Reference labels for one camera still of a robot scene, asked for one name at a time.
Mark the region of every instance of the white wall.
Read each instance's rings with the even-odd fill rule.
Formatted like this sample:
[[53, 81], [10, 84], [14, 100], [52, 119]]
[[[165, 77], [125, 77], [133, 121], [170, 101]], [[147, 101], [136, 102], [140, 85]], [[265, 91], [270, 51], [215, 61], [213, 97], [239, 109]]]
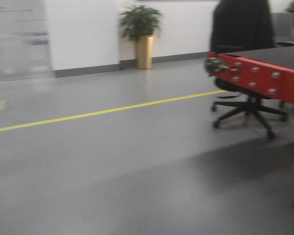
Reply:
[[[118, 64], [134, 59], [132, 42], [120, 39], [118, 14], [131, 5], [147, 5], [164, 14], [153, 57], [209, 50], [212, 12], [217, 1], [44, 0], [54, 70]], [[284, 11], [292, 0], [269, 0]]]
[[269, 0], [271, 12], [284, 12], [293, 0]]
[[45, 0], [54, 70], [118, 64], [115, 0]]

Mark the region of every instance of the gray chair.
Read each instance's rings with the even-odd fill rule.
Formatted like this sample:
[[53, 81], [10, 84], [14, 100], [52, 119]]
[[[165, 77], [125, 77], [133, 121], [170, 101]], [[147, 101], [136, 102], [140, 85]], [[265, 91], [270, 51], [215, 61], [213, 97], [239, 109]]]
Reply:
[[294, 14], [289, 12], [274, 12], [271, 13], [271, 21], [276, 46], [294, 46]]

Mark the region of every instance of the chair wheel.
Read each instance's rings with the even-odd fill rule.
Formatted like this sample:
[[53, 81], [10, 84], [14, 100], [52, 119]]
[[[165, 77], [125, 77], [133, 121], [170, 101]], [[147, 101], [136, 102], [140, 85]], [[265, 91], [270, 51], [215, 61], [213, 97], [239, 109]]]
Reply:
[[272, 131], [267, 131], [267, 139], [272, 140], [275, 138], [275, 133]]
[[212, 112], [215, 112], [216, 110], [217, 110], [217, 106], [216, 106], [215, 104], [212, 105], [212, 106], [211, 106], [211, 111], [212, 111]]
[[218, 129], [219, 126], [220, 126], [220, 122], [219, 122], [219, 121], [214, 121], [214, 123], [212, 124], [212, 126], [213, 126], [214, 128], [216, 128], [216, 129]]
[[287, 121], [288, 120], [288, 115], [287, 114], [282, 115], [280, 120], [281, 121]]
[[285, 104], [285, 101], [281, 100], [280, 103], [279, 103], [279, 107], [284, 108], [284, 104]]

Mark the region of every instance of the red metal frame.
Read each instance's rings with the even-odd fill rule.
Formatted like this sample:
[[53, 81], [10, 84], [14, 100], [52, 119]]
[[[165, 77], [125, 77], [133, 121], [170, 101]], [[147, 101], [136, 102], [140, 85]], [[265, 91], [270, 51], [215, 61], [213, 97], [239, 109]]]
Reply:
[[223, 72], [212, 73], [213, 76], [270, 98], [294, 104], [293, 69], [243, 56], [216, 55], [214, 52], [210, 52], [208, 56], [218, 57], [229, 67]]

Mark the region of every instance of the office chair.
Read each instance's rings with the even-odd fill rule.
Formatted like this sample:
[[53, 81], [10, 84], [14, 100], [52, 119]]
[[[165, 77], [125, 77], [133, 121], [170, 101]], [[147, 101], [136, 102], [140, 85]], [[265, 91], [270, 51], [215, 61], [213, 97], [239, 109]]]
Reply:
[[[274, 47], [273, 28], [267, 0], [220, 1], [213, 15], [211, 51], [231, 53], [272, 47]], [[287, 121], [287, 113], [262, 105], [262, 100], [270, 99], [269, 97], [236, 86], [220, 78], [215, 79], [215, 85], [222, 90], [245, 94], [247, 99], [238, 102], [215, 101], [211, 107], [213, 112], [216, 111], [217, 105], [235, 107], [235, 109], [214, 121], [214, 128], [219, 128], [222, 120], [234, 115], [244, 113], [245, 116], [249, 116], [249, 114], [252, 114], [266, 128], [267, 138], [273, 139], [275, 134], [271, 126], [259, 112], [277, 114], [281, 116], [281, 121]]]
[[[276, 47], [294, 46], [294, 14], [289, 12], [271, 13]], [[279, 107], [283, 108], [285, 102], [280, 101]]]

